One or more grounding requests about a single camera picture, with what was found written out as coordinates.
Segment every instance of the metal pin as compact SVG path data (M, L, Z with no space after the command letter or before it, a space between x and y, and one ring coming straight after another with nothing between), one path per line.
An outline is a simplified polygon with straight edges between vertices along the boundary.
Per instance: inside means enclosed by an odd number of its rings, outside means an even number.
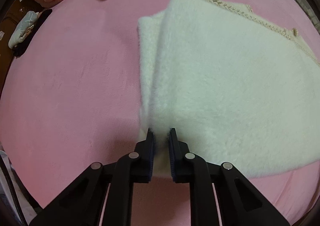
M223 163L222 166L223 166L224 169L227 169L227 170L231 170L233 168L233 165L231 163L229 163L229 162Z
M99 162L94 162L90 165L91 169L98 170L101 167L101 164Z
M138 154L137 152L131 152L131 153L129 154L129 157L130 157L131 159L136 159L136 158L139 157L139 154Z
M186 157L187 159L194 159L196 156L195 156L194 153L186 153L185 157Z

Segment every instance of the fuzzy white fabric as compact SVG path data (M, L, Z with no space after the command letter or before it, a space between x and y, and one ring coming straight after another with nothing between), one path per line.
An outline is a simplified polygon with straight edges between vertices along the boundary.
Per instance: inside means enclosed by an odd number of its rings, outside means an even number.
M319 64L301 37L272 26L246 5L208 0L171 0L139 20L141 127L156 135L156 175L169 175L171 127L191 152L249 177L320 159Z

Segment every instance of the pink bedsheet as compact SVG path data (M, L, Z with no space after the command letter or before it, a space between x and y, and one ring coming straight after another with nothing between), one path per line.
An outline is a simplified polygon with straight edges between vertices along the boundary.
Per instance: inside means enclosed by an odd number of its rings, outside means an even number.
M250 4L272 22L296 27L320 56L320 36L294 0L225 1ZM64 0L12 63L0 100L0 140L41 206L92 162L114 162L133 149L140 107L137 20L168 2ZM294 223L317 198L319 170L318 161L252 182ZM190 225L188 186L159 178L135 185L132 225Z

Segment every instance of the wooden headboard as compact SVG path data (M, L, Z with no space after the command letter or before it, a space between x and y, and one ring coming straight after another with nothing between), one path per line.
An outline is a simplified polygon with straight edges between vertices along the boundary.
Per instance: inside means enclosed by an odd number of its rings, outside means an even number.
M28 11L39 12L42 10L40 4L34 0L15 0L0 23L0 97L13 60L12 50L8 46L9 39L17 24Z

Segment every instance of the black cloth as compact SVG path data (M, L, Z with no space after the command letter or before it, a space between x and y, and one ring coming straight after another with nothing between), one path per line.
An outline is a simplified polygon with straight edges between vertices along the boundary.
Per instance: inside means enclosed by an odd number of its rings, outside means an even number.
M9 203L9 200L7 199L7 196L5 196L5 194L0 194L0 200L4 203L4 205L7 207L10 216L12 216L15 221L17 222L17 224L22 225L20 219L16 216L16 214L14 213L13 209L11 208L11 205Z
M27 50L33 36L35 36L36 32L39 30L39 28L41 27L41 25L45 22L45 20L47 20L47 18L49 17L49 15L52 13L52 9L48 9L45 10L41 13L41 15L39 16L38 21L35 23L35 26L33 27L31 33L24 39L23 42L18 43L13 49L13 55L15 57L20 57L22 54L25 53L25 51Z

